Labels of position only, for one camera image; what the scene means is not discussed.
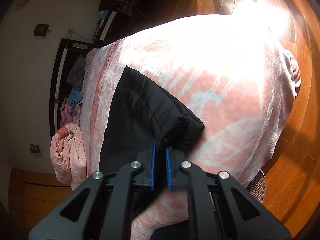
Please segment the black quilted pants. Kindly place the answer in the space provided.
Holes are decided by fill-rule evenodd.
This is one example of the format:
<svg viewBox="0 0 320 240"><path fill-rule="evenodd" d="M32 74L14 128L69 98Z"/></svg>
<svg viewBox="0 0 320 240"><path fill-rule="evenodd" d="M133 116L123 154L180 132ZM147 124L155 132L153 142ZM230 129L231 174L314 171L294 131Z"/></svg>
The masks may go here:
<svg viewBox="0 0 320 240"><path fill-rule="evenodd" d="M111 101L99 170L105 174L119 171L152 142L189 152L203 131L204 123L188 107L126 66Z"/></svg>

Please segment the rolled pink comforter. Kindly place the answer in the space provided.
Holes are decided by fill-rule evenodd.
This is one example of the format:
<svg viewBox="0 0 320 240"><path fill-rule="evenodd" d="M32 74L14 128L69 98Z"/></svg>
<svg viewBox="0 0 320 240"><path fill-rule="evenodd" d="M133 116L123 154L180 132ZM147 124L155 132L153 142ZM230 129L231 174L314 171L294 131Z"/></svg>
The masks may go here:
<svg viewBox="0 0 320 240"><path fill-rule="evenodd" d="M82 131L77 124L66 124L52 137L50 160L57 180L76 189L87 179L87 162Z"/></svg>

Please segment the pink garment on bed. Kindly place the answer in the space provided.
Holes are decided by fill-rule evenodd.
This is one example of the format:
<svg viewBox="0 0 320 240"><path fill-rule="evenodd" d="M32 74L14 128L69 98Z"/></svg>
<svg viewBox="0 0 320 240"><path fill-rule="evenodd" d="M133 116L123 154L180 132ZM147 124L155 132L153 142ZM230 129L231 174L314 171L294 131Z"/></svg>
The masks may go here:
<svg viewBox="0 0 320 240"><path fill-rule="evenodd" d="M63 127L67 124L79 124L79 117L78 117L78 108L76 105L77 115L71 116L71 107L68 104L68 99L65 99L62 103L62 106L60 108L60 114L61 114L61 121L60 121L60 127Z"/></svg>

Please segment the blue garment on bed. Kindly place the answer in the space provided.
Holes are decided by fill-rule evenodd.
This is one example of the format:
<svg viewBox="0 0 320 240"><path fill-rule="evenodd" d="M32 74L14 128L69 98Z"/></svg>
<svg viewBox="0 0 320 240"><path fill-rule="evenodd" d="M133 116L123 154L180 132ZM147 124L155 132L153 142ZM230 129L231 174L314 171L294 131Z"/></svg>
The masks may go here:
<svg viewBox="0 0 320 240"><path fill-rule="evenodd" d="M83 94L72 88L68 97L68 104L71 107L71 116L77 115L76 105L82 102L82 98Z"/></svg>

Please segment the pink bed with bedspread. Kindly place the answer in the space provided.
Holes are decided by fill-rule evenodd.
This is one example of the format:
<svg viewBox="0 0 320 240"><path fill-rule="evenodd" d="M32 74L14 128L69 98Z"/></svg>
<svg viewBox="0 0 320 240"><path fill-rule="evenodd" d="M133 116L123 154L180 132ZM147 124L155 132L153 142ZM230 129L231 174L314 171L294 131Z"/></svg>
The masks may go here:
<svg viewBox="0 0 320 240"><path fill-rule="evenodd" d="M80 117L89 171L101 164L112 96L127 66L204 123L191 161L244 186L271 159L301 84L296 58L269 29L231 15L180 18L94 49Z"/></svg>

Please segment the dark grey pillow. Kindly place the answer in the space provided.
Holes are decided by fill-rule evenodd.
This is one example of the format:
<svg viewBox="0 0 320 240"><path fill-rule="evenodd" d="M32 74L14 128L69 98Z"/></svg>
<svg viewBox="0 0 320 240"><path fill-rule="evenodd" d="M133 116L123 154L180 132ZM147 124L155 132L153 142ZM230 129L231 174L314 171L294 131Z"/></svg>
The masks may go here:
<svg viewBox="0 0 320 240"><path fill-rule="evenodd" d="M85 66L86 61L85 58L80 54L76 59L69 75L67 77L66 82L71 85L75 90L81 92L82 84L85 75Z"/></svg>

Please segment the wooden wardrobe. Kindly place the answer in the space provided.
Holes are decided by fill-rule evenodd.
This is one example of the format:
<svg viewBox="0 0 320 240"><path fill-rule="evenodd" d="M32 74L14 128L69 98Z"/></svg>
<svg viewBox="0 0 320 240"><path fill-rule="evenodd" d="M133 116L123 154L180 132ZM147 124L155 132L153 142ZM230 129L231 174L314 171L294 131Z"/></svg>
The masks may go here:
<svg viewBox="0 0 320 240"><path fill-rule="evenodd" d="M12 168L9 180L9 216L24 237L70 193L55 175Z"/></svg>

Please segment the black headboard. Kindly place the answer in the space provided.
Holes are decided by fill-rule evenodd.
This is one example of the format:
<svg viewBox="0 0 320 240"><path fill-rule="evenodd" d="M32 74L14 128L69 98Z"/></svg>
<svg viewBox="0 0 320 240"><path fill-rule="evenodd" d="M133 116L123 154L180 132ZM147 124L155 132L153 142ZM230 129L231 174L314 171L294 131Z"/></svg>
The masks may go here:
<svg viewBox="0 0 320 240"><path fill-rule="evenodd" d="M81 55L86 57L95 46L91 43L63 38L60 41L52 72L49 94L49 131L53 136L60 128L60 107L68 98L72 86L67 83L67 77Z"/></svg>

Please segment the dark bedside table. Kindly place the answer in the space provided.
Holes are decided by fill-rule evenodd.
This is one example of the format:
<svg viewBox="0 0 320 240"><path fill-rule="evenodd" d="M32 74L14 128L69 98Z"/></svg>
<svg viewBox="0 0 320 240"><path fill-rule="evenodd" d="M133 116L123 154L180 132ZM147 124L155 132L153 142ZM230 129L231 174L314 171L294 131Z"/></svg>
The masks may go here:
<svg viewBox="0 0 320 240"><path fill-rule="evenodd" d="M96 24L95 33L92 38L94 43L105 40L116 15L116 11L103 10L99 12L99 20Z"/></svg>

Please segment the brown wall lamp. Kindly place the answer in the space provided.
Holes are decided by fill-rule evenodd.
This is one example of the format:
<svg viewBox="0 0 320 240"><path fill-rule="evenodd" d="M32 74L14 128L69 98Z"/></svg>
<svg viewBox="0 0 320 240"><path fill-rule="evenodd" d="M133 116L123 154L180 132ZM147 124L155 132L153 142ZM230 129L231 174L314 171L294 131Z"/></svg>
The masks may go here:
<svg viewBox="0 0 320 240"><path fill-rule="evenodd" d="M29 150L30 150L31 153L35 153L35 154L41 153L39 145L36 145L36 144L30 144L29 145Z"/></svg>
<svg viewBox="0 0 320 240"><path fill-rule="evenodd" d="M34 29L34 36L36 37L45 37L48 33L49 25L48 24L38 24Z"/></svg>

